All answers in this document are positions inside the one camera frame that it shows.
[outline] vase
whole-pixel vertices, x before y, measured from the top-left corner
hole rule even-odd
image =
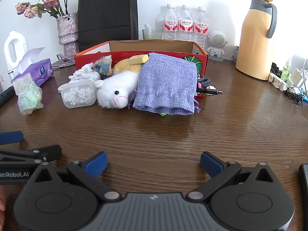
[[[64,47],[64,56],[72,59],[79,53],[77,15],[72,13],[57,18],[59,44]]]

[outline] cotton swab container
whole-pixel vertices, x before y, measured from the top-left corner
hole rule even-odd
[[[58,90],[64,105],[68,108],[93,105],[97,95],[94,82],[97,80],[100,80],[100,74],[89,72],[76,75],[69,83],[61,85]]]

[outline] black paper bag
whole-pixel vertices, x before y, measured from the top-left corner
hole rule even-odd
[[[112,40],[138,40],[137,0],[79,0],[80,51]]]

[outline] open cardboard box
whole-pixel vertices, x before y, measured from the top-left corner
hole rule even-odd
[[[198,73],[205,74],[208,54],[197,43],[177,40],[126,40],[106,41],[86,49],[75,56],[76,67],[95,62],[103,56],[112,55],[112,67],[119,61],[134,55],[151,52],[183,58],[196,63]]]

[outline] red and white label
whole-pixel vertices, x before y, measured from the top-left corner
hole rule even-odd
[[[193,31],[193,21],[180,20],[179,30]]]
[[[207,34],[208,33],[207,23],[195,22],[195,32]]]
[[[164,29],[165,30],[177,30],[177,21],[165,20]]]

